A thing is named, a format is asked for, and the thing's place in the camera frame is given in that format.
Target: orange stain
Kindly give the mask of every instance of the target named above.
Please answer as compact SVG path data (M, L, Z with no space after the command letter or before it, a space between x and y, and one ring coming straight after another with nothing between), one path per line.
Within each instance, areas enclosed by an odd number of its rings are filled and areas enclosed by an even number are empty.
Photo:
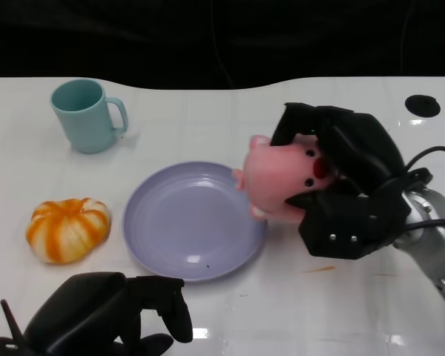
M62 261L61 251L59 248L59 234L61 232L62 220L65 217L62 215L56 215L48 220L48 231L46 239L46 252L48 257L56 262L60 263Z
M332 271L336 269L334 266L328 266L324 268L314 269L313 271L305 271L304 273L313 273L313 272L323 272L323 271Z

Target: plate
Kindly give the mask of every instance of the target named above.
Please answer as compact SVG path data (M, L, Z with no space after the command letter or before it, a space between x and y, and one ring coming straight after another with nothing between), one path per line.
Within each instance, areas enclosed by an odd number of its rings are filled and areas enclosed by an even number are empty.
M133 258L146 269L188 282L223 276L263 244L266 223L250 215L231 169L212 162L167 167L132 193L122 229Z

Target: pumpkin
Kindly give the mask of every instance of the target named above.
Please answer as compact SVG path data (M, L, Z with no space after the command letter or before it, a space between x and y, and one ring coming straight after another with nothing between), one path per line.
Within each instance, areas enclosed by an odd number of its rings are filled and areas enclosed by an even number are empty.
M33 212L26 238L36 256L47 263L82 259L107 239L111 213L91 198L43 202Z

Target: teal mug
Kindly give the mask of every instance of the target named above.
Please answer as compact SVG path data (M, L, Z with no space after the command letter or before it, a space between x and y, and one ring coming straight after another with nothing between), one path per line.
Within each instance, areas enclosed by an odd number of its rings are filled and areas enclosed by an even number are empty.
M108 102L117 105L123 127L113 126ZM104 88L93 80L64 83L51 94L51 106L73 148L85 154L105 150L115 143L117 134L127 131L124 104L120 99L106 97Z

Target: white table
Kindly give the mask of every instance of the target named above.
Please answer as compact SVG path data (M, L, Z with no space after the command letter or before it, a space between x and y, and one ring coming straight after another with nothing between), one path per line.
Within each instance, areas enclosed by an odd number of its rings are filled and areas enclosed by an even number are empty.
M445 78L298 79L232 92L101 81L107 95L125 103L130 130L111 149L84 155L70 150L48 102L67 80L0 79L0 299L8 300L22 330L73 274L147 274L122 239L122 210L133 189L175 162L241 166L250 135L270 136L285 102L371 113L406 160L445 145ZM410 114L403 103L416 93L434 96L440 115ZM435 175L431 187L445 194L445 155L422 163ZM35 205L87 196L113 213L108 241L80 263L40 263L24 238ZM175 344L168 355L445 355L445 303L408 256L389 247L358 261L315 258L294 226L272 225L270 235L262 255L238 272L184 288L195 340ZM155 312L142 316L143 334L165 331ZM9 335L1 308L0 335Z

